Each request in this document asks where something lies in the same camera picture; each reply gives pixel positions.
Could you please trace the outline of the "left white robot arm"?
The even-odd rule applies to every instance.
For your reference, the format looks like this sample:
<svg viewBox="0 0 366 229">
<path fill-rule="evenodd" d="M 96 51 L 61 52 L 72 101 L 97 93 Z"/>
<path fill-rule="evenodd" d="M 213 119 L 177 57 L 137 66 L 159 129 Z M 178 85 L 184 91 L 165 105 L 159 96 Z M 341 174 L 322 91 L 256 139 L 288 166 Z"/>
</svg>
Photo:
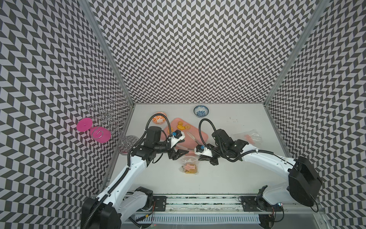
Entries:
<svg viewBox="0 0 366 229">
<path fill-rule="evenodd" d="M 140 229 L 148 225 L 139 224 L 132 216 L 138 210 L 153 209 L 153 191 L 143 187 L 136 189 L 132 195 L 125 198 L 134 180 L 155 159 L 156 154 L 167 153 L 169 158 L 177 160 L 189 153 L 188 150 L 175 150 L 165 142 L 158 142 L 154 146 L 139 145 L 132 150 L 130 162 L 111 184 L 100 193 L 97 198 L 88 198 L 82 206 L 82 229 L 120 229 L 126 220 L 131 221 Z"/>
</svg>

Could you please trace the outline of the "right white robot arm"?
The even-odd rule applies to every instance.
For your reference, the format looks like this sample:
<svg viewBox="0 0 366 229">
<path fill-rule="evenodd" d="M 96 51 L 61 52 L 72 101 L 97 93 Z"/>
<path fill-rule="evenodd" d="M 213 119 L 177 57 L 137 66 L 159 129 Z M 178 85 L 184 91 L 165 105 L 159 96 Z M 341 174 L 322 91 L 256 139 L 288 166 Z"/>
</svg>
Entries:
<svg viewBox="0 0 366 229">
<path fill-rule="evenodd" d="M 230 162 L 242 160 L 259 165 L 285 179 L 283 183 L 264 185 L 260 188 L 254 198 L 259 211 L 266 211 L 271 206 L 291 201 L 307 207 L 317 205 L 316 198 L 323 181 L 305 157 L 293 159 L 278 156 L 273 152 L 258 149 L 246 141 L 233 143 L 228 149 L 222 146 L 197 145 L 194 153 L 199 156 L 199 160 L 209 161 L 212 165 L 218 165 L 219 157 Z"/>
</svg>

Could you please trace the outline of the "metal tongs white tips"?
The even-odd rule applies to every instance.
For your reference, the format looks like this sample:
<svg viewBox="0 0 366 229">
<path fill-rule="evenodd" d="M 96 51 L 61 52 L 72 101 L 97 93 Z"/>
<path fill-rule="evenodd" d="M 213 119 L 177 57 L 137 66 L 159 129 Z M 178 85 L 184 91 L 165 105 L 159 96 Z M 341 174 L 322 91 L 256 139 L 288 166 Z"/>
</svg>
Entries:
<svg viewBox="0 0 366 229">
<path fill-rule="evenodd" d="M 191 134 L 189 131 L 185 131 L 185 139 L 186 139 L 185 142 L 187 142 L 187 145 L 191 148 L 202 144 L 202 142 L 199 139 L 197 139 L 193 134 Z"/>
</svg>

